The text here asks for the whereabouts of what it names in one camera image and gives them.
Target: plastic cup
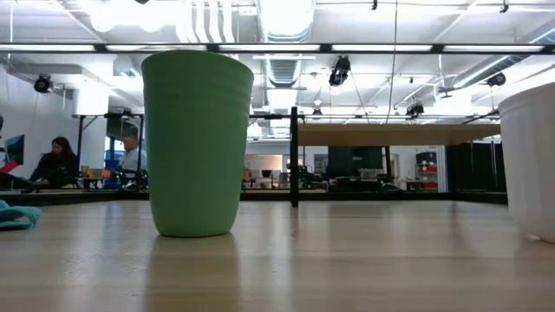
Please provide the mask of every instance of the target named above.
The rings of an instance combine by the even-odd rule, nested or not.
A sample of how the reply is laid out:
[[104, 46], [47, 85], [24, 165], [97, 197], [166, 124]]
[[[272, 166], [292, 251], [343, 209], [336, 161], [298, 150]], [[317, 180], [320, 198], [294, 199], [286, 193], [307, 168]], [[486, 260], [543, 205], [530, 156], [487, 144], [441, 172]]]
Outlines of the plastic cup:
[[156, 229], [227, 233], [241, 192], [252, 72], [224, 55], [174, 50], [149, 56], [142, 73]]

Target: towel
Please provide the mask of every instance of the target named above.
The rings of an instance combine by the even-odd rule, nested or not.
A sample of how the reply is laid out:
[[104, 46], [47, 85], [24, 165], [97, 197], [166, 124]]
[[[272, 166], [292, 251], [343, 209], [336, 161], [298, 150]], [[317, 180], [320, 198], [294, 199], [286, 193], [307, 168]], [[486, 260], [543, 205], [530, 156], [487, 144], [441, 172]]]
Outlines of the towel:
[[0, 200], [0, 231], [31, 229], [35, 227], [41, 214], [37, 207], [10, 207], [8, 203]]

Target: fluorescent light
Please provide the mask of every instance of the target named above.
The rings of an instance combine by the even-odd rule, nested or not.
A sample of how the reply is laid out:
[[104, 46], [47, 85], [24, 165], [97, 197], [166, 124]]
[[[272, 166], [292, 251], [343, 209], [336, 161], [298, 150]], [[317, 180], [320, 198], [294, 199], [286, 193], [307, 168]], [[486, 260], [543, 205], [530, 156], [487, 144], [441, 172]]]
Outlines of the fluorescent light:
[[129, 71], [132, 72], [133, 75], [135, 75], [135, 76], [137, 76], [137, 77], [140, 77], [139, 72], [138, 72], [135, 68], [130, 68]]
[[447, 45], [445, 52], [539, 52], [541, 45]]
[[94, 52], [91, 44], [0, 44], [0, 52]]
[[147, 44], [110, 44], [106, 48], [112, 52], [159, 52], [169, 49], [190, 49], [206, 51], [206, 45], [175, 44], [175, 45], [147, 45]]
[[400, 52], [428, 52], [432, 49], [430, 44], [334, 44], [331, 46], [332, 51], [358, 51], [358, 52], [391, 52], [393, 50]]
[[255, 61], [269, 61], [269, 60], [284, 60], [284, 61], [314, 61], [315, 56], [307, 55], [254, 55], [252, 57]]
[[319, 44], [262, 43], [262, 44], [222, 44], [220, 51], [318, 51]]

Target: ceiling light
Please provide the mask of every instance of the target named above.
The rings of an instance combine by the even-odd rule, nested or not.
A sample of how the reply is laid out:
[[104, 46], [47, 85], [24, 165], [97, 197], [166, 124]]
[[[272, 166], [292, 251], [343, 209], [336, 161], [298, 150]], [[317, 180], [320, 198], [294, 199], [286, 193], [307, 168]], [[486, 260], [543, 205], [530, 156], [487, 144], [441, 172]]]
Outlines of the ceiling light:
[[[145, 4], [148, 0], [135, 0], [137, 3]], [[155, 6], [156, 2], [151, 2], [148, 5], [140, 7], [140, 28], [146, 32], [156, 32], [164, 27], [164, 20], [162, 19], [162, 12], [159, 6]]]
[[38, 75], [38, 79], [35, 81], [35, 85], [33, 88], [36, 92], [40, 94], [48, 94], [52, 92], [52, 87], [54, 84], [48, 74], [40, 74]]
[[254, 55], [252, 59], [255, 61], [314, 61], [316, 57], [307, 55]]
[[191, 49], [198, 51], [206, 51], [206, 45], [203, 44], [109, 44], [106, 49], [112, 52], [159, 52], [169, 49]]
[[540, 45], [447, 45], [445, 52], [539, 52]]
[[432, 49], [430, 44], [334, 44], [331, 46], [332, 51], [336, 52], [428, 52]]
[[318, 51], [319, 44], [298, 44], [298, 43], [261, 43], [261, 44], [222, 44], [219, 46], [221, 51], [257, 51], [257, 52], [283, 52], [283, 51]]
[[139, 77], [139, 76], [140, 76], [139, 72], [138, 72], [135, 68], [130, 68], [129, 71], [130, 71], [135, 77]]
[[94, 52], [91, 44], [0, 44], [0, 52]]

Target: computer monitor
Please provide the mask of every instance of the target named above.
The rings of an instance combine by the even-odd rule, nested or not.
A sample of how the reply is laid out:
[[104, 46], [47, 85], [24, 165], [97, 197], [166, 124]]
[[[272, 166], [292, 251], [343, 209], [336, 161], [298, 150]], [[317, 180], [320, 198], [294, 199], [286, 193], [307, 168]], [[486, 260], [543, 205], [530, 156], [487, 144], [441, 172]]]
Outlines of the computer monitor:
[[6, 164], [11, 161], [15, 162], [19, 166], [23, 165], [23, 155], [25, 149], [25, 135], [17, 135], [16, 137], [7, 139], [4, 142], [6, 149]]

